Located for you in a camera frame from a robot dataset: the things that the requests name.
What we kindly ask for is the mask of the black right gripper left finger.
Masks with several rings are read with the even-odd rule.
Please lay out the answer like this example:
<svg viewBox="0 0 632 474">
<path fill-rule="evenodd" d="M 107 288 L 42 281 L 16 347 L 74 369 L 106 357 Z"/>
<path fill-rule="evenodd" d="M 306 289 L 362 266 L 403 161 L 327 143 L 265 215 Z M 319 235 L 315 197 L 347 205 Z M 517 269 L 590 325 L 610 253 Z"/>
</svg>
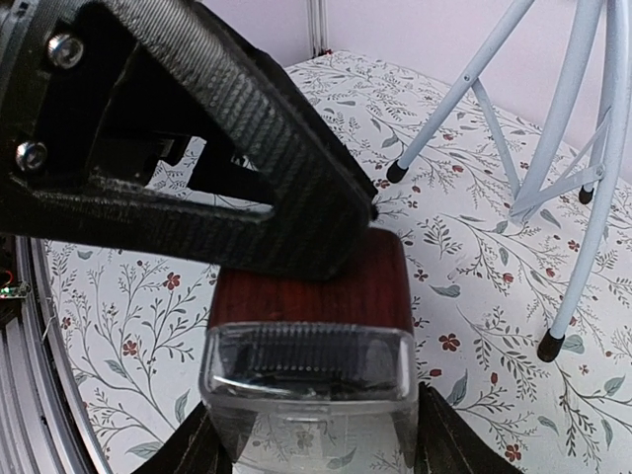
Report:
<svg viewBox="0 0 632 474">
<path fill-rule="evenodd" d="M 133 474 L 231 474 L 232 462 L 199 403 L 165 444 Z"/>
</svg>

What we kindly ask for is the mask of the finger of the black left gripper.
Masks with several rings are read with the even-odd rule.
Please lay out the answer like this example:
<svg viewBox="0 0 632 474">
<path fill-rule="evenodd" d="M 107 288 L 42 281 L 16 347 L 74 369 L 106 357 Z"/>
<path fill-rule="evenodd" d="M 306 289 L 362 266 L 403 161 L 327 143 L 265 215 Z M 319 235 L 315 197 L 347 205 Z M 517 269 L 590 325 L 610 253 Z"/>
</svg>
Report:
<svg viewBox="0 0 632 474">
<path fill-rule="evenodd" d="M 199 1 L 1 5 L 1 228 L 298 279 L 376 190 L 288 74 Z"/>
</svg>

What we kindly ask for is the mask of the light blue music stand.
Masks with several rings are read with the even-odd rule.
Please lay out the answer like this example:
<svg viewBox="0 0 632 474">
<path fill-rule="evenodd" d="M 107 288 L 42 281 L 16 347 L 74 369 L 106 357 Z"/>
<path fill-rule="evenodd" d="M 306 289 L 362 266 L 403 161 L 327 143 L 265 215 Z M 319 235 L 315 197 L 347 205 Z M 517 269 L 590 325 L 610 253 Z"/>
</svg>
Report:
<svg viewBox="0 0 632 474">
<path fill-rule="evenodd" d="M 631 4 L 626 0 L 578 3 L 544 127 L 527 173 L 524 178 L 519 178 L 480 76 L 531 6 L 529 1 L 511 3 L 411 144 L 390 165 L 386 178 L 393 184 L 401 182 L 460 100 L 467 93 L 473 93 L 494 138 L 512 191 L 512 218 L 526 220 L 546 201 L 570 191 L 577 191 L 580 202 L 591 206 L 584 240 L 561 306 L 537 348 L 540 360 L 552 362 L 563 348 L 566 331 L 592 271 L 624 157 L 631 110 Z M 606 20 L 606 40 L 596 127 L 592 137 L 576 156 L 578 160 L 585 156 L 590 160 L 582 170 L 570 164 L 556 182 L 546 186 L 545 178 L 579 97 L 593 50 L 597 24 L 601 19 Z"/>
</svg>

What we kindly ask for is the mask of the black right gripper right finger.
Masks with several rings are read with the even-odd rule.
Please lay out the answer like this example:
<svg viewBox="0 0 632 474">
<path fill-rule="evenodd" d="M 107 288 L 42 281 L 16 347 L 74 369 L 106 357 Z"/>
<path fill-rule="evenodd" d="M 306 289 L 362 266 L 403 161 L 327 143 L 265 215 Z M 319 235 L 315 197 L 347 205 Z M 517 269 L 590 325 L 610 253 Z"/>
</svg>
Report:
<svg viewBox="0 0 632 474">
<path fill-rule="evenodd" d="M 419 385 L 414 472 L 520 474 L 467 425 L 437 390 Z"/>
</svg>

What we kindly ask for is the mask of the brown wooden metronome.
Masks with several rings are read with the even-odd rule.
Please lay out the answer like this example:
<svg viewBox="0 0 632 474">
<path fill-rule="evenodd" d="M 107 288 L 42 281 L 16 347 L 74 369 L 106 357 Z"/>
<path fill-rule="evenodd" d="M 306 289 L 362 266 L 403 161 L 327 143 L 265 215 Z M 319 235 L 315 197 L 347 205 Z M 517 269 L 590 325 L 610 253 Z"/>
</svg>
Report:
<svg viewBox="0 0 632 474">
<path fill-rule="evenodd" d="M 207 326 L 246 322 L 356 324 L 411 333 L 411 293 L 399 237 L 369 229 L 341 271 L 324 281 L 221 270 Z"/>
</svg>

